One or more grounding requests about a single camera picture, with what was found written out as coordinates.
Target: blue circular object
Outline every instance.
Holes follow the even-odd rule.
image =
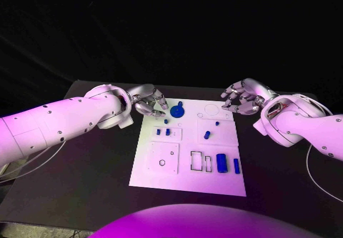
[[[172,106],[170,108],[170,115],[174,117],[174,118],[180,118],[184,114],[184,109],[181,107],[181,102],[178,102],[177,106]]]

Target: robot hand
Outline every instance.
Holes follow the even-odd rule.
[[[138,113],[146,116],[154,117],[164,117],[165,113],[154,110],[155,102],[158,102],[162,110],[168,109],[168,105],[165,102],[165,98],[155,89],[152,84],[142,84],[139,86],[135,86],[126,90],[131,104],[135,104],[135,110]]]
[[[259,106],[263,108],[278,94],[252,78],[233,83],[221,93],[221,98],[229,98],[221,106],[227,110],[242,115],[252,115],[257,112]],[[230,105],[231,100],[239,96],[240,105]]]

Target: cable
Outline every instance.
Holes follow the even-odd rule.
[[[54,152],[54,154],[51,155],[51,157],[44,161],[44,163],[41,163],[40,166],[37,166],[33,170],[30,170],[28,172],[25,172],[25,173],[21,174],[21,175],[18,175],[17,177],[10,178],[10,179],[5,179],[5,180],[1,180],[0,183],[7,182],[7,181],[10,181],[10,180],[12,180],[12,179],[17,179],[18,177],[23,177],[23,176],[27,175],[30,172],[33,172],[34,170],[37,170],[37,169],[48,162],[48,160],[53,158],[53,156],[57,154],[57,152],[60,151],[60,149],[61,149],[64,143],[66,143],[66,141],[63,142],[61,146],[59,147],[59,149],[57,149],[57,151]]]
[[[305,97],[305,98],[306,98],[306,100],[311,101],[311,103],[314,103],[314,104],[319,107],[319,110],[321,110],[321,111],[322,111],[322,109],[324,109],[324,110],[327,111],[327,113],[332,116],[331,111],[328,110],[328,108],[327,108],[319,102],[317,102],[314,99],[311,99],[311,98],[308,98],[308,97]],[[308,168],[308,155],[309,155],[311,148],[312,148],[312,145],[309,145],[309,148],[308,148],[308,151],[306,151],[306,155],[305,155],[305,168],[306,168],[306,173],[308,173],[308,175],[309,175],[309,178],[311,178],[311,180],[312,180],[312,183],[317,185],[317,187],[321,189],[321,191],[322,191],[327,195],[329,195],[335,200],[338,200],[340,202],[343,202],[341,199],[338,199],[335,196],[332,196],[332,195],[319,187],[319,185],[317,184],[317,182],[315,182],[314,179],[312,179],[312,175],[311,175],[309,168]]]
[[[37,159],[37,157],[50,149],[50,147],[47,147],[41,153],[30,160],[27,161],[21,166],[18,166],[12,171],[10,171],[8,173],[0,175],[0,178],[4,177],[5,175],[11,174],[14,171],[20,170],[31,161],[34,161]]]

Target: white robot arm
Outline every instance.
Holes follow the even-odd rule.
[[[324,155],[343,160],[343,115],[325,116],[314,100],[298,94],[278,95],[252,78],[236,82],[221,98],[227,95],[221,109],[252,115],[262,108],[253,127],[279,145],[289,147],[305,138]],[[237,96],[239,106],[230,104]]]
[[[131,105],[148,116],[165,114],[154,110],[155,101],[168,108],[152,84],[128,91],[109,85],[92,88],[83,97],[48,103],[0,118],[0,166],[86,133],[95,125],[108,129],[132,124]]]

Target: table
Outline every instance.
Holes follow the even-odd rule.
[[[66,98],[83,96],[99,82],[76,81]],[[135,84],[115,83],[128,89]],[[165,97],[220,100],[221,89],[157,86]],[[246,197],[128,186],[142,115],[123,129],[95,128],[66,142],[51,161],[14,181],[0,205],[0,222],[95,231],[126,214],[154,206],[198,203],[270,216],[324,237],[343,236],[343,204],[312,184],[305,171],[308,143],[279,146],[252,127],[257,114],[234,114]],[[59,145],[21,171],[33,169]],[[312,176],[343,197],[341,161],[309,155]]]

